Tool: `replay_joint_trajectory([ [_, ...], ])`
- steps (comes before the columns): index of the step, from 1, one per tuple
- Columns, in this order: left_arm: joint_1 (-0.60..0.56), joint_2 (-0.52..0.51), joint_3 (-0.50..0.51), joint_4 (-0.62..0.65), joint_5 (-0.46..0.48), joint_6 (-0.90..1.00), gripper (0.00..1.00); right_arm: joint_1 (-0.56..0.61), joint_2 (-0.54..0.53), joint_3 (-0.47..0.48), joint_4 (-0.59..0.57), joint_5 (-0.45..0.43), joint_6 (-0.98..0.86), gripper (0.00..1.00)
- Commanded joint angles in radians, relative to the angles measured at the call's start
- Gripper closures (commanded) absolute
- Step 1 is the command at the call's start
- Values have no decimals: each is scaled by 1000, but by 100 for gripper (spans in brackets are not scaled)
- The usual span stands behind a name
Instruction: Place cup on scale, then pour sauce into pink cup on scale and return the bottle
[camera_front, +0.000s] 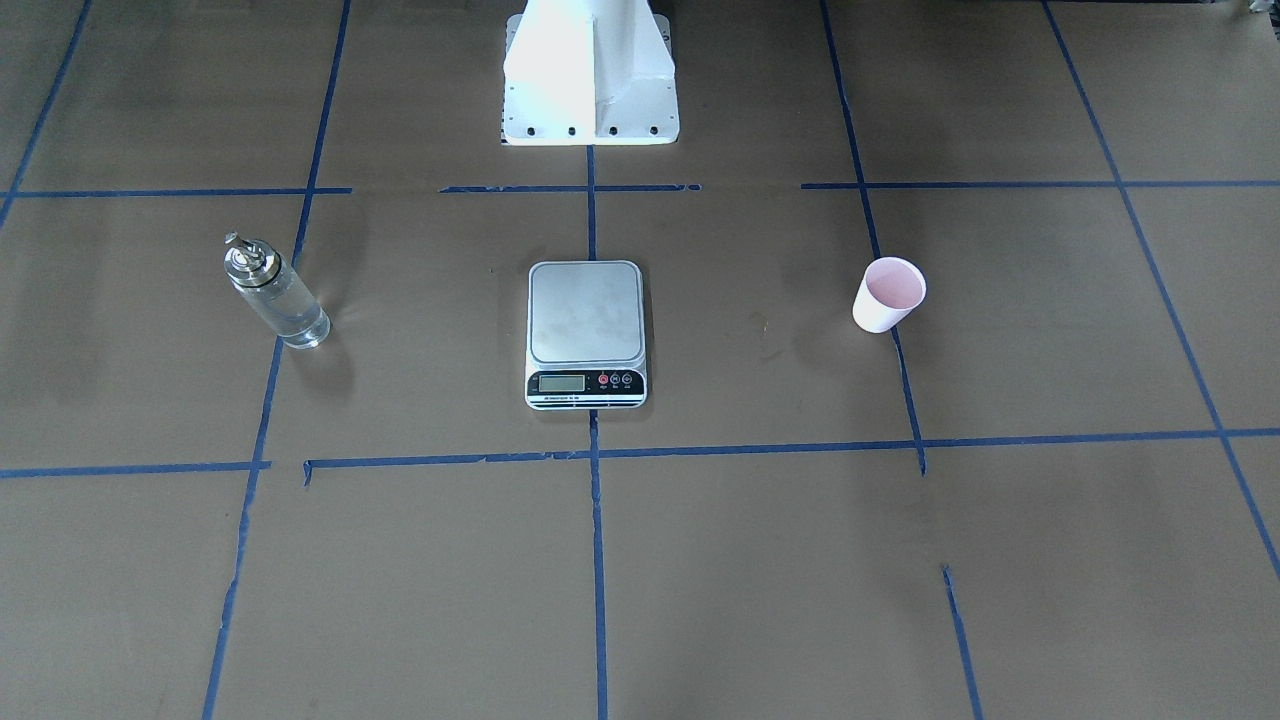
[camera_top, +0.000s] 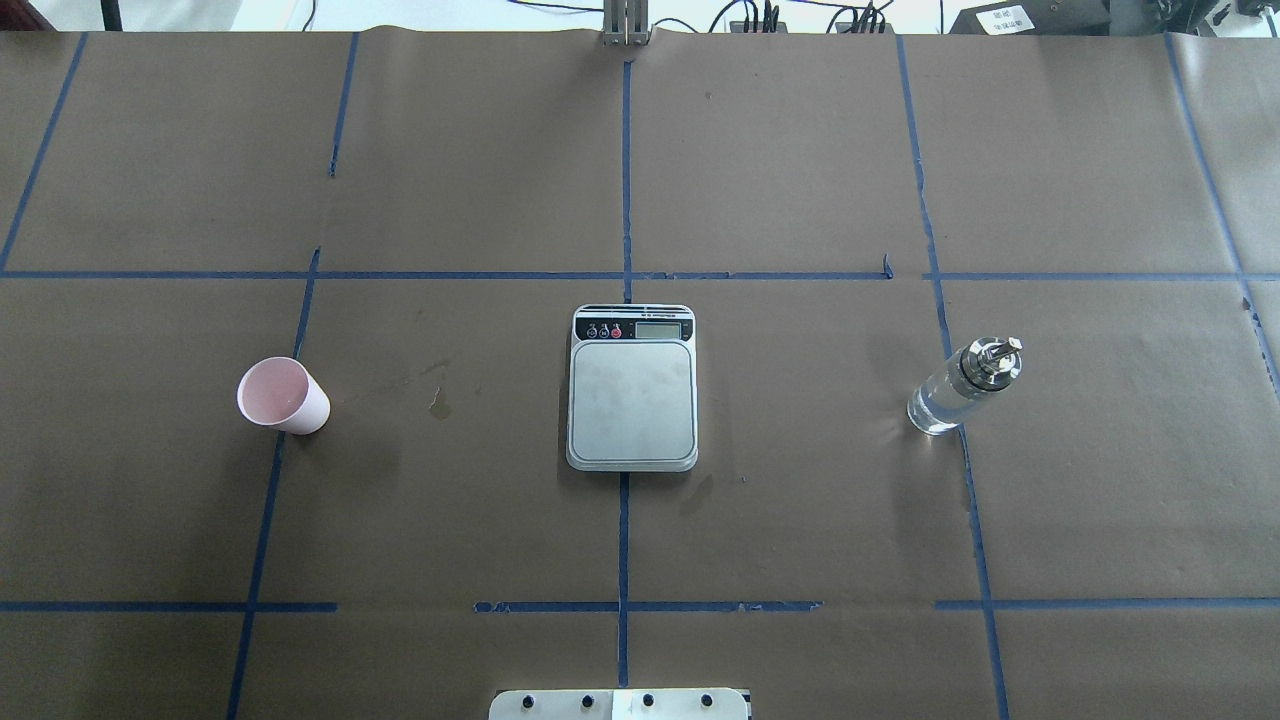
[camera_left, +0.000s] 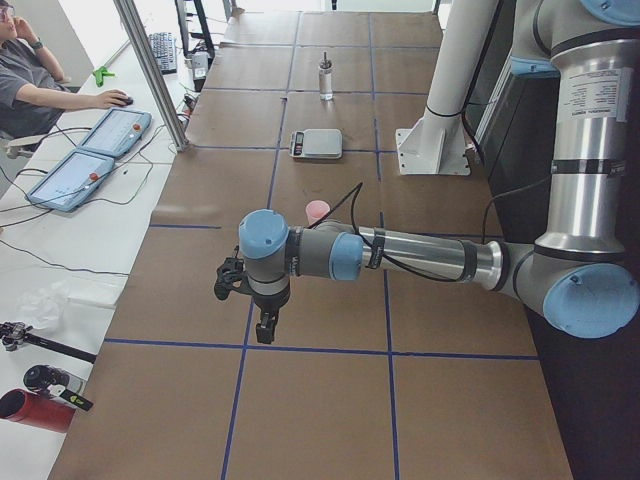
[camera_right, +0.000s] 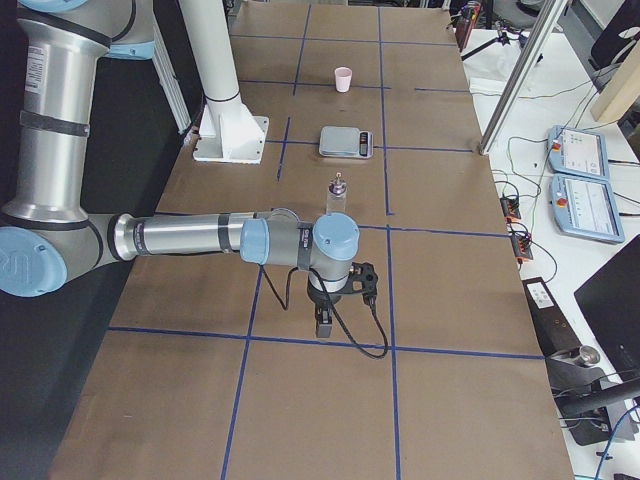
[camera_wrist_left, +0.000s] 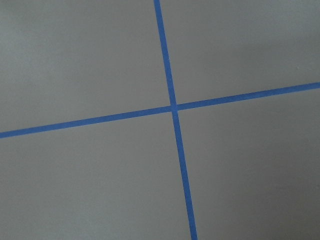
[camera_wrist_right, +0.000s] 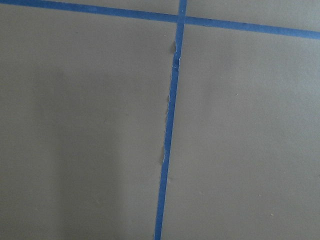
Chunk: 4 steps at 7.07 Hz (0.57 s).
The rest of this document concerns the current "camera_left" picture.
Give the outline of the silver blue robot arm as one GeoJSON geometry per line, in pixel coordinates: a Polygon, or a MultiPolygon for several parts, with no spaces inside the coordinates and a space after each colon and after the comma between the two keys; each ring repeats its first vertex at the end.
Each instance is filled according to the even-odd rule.
{"type": "Polygon", "coordinates": [[[560,78],[547,228],[532,244],[472,243],[321,219],[308,227],[262,209],[217,271],[215,295],[250,296],[257,339],[271,343],[290,280],[352,281],[396,269],[439,282],[475,282],[519,299],[558,330],[608,336],[639,308],[615,236],[633,78],[639,68],[635,1],[520,1],[511,51],[516,75],[560,78]]]}

